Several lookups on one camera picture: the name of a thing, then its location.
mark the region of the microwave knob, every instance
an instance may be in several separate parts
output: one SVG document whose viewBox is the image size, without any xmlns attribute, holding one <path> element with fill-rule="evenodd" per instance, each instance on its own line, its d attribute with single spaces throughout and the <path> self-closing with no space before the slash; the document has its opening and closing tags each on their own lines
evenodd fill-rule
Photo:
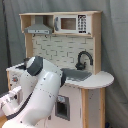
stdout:
<svg viewBox="0 0 128 128">
<path fill-rule="evenodd" d="M 18 78 L 17 78 L 17 77 L 13 77 L 13 78 L 12 78 L 12 81 L 13 81 L 13 82 L 18 82 Z"/>
</svg>

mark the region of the cabinet door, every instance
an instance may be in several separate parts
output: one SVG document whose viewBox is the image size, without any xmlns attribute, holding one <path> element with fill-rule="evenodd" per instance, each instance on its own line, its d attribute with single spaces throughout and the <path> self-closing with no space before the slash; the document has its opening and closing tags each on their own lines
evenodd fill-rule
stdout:
<svg viewBox="0 0 128 128">
<path fill-rule="evenodd" d="M 62 97 L 69 98 L 70 110 L 67 114 L 63 105 L 59 105 L 59 115 L 56 116 L 56 105 L 51 114 L 51 119 L 48 120 L 48 128 L 82 128 L 82 101 L 81 101 L 81 90 L 79 88 L 73 88 L 71 86 L 63 86 L 60 89 L 59 95 Z M 64 99 L 59 98 L 60 103 L 63 103 Z"/>
</svg>

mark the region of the wooden play kitchen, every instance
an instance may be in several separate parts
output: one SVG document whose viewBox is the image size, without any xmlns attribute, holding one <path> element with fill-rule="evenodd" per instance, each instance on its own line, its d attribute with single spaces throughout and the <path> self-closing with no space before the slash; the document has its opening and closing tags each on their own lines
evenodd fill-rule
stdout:
<svg viewBox="0 0 128 128">
<path fill-rule="evenodd" d="M 101 12 L 26 13 L 20 18 L 26 57 L 42 56 L 69 72 L 77 67 L 90 74 L 84 78 L 74 71 L 76 79 L 66 80 L 51 116 L 36 127 L 105 128 L 105 87 L 114 78 L 101 71 Z M 17 66 L 7 69 L 9 89 L 20 86 L 24 70 Z"/>
</svg>

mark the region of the wooden shelf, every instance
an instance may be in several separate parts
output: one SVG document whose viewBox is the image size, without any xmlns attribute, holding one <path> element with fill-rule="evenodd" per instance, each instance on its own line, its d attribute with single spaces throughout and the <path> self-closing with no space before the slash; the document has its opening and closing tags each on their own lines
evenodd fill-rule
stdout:
<svg viewBox="0 0 128 128">
<path fill-rule="evenodd" d="M 86 37 L 92 37 L 91 35 L 89 34 L 77 34 L 77 33 L 52 33 L 53 35 L 67 35 L 67 36 L 86 36 Z"/>
<path fill-rule="evenodd" d="M 72 14 L 87 14 L 87 15 L 92 15 L 96 13 L 101 13 L 102 11 L 81 11 L 81 12 L 48 12 L 48 13 L 24 13 L 24 14 L 19 14 L 20 16 L 22 15 L 72 15 Z"/>
</svg>

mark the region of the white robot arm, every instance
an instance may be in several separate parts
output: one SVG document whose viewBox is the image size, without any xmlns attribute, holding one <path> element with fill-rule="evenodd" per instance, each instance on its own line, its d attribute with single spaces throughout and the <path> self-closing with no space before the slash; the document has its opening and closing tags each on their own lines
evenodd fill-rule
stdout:
<svg viewBox="0 0 128 128">
<path fill-rule="evenodd" d="M 20 79 L 23 102 L 20 107 L 11 107 L 13 112 L 6 113 L 10 120 L 2 128 L 36 128 L 39 120 L 50 116 L 65 80 L 66 76 L 57 66 L 39 56 L 32 57 Z"/>
</svg>

